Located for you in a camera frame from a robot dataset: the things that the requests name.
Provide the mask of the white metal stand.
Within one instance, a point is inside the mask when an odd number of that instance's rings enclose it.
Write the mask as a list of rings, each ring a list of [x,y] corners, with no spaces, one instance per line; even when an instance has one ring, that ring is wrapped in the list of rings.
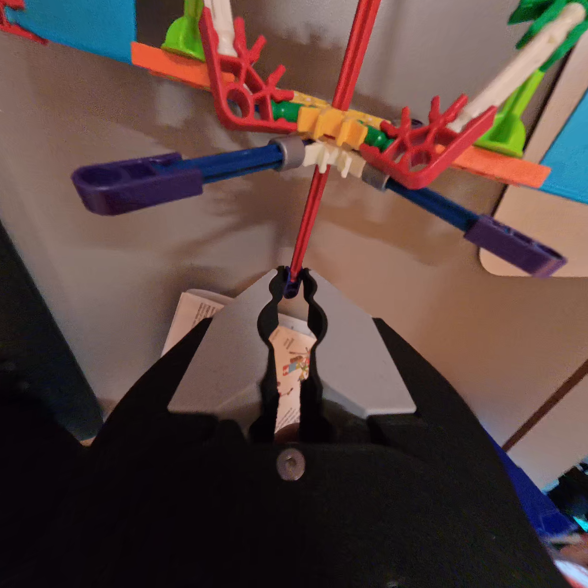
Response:
[[[495,219],[567,258],[555,277],[586,278],[587,35],[559,72],[524,159],[551,174],[541,189],[507,188]]]

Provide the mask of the white instruction booklet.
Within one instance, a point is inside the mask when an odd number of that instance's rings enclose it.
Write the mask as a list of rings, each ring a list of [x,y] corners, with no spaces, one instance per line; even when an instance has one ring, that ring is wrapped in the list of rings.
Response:
[[[165,355],[202,320],[223,309],[232,299],[208,290],[190,289],[179,298],[161,355]],[[308,377],[310,350],[316,338],[307,323],[291,313],[278,314],[279,326],[270,336],[274,348],[280,396],[275,431],[298,424],[300,386]]]

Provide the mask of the blue plastic bin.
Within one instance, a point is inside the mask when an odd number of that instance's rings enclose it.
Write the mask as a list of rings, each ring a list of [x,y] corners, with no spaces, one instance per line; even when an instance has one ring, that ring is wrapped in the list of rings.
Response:
[[[526,517],[539,539],[544,542],[559,541],[565,536],[577,533],[578,525],[558,510],[553,501],[511,460],[489,434],[486,436],[496,450]]]

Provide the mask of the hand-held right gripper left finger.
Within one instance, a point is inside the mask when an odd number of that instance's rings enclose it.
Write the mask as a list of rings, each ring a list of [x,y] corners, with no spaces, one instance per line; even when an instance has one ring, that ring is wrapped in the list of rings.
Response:
[[[273,442],[279,393],[269,337],[287,276],[283,266],[270,270],[198,325],[204,332],[168,403],[170,413],[232,420],[253,442]]]

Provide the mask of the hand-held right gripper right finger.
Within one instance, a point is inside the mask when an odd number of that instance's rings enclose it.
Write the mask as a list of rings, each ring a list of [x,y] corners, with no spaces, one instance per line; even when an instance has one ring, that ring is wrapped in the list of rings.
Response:
[[[330,442],[347,420],[416,413],[374,318],[314,270],[300,276],[316,337],[300,388],[300,440]]]

